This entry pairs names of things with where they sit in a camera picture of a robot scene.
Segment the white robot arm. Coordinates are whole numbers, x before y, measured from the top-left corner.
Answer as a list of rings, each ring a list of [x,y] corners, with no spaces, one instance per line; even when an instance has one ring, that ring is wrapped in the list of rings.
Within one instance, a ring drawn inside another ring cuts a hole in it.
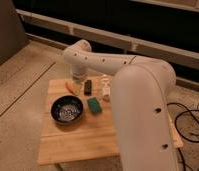
[[[93,69],[113,77],[111,108],[123,171],[179,171],[166,97],[176,85],[164,60],[139,55],[94,53],[80,40],[63,51],[72,77]]]

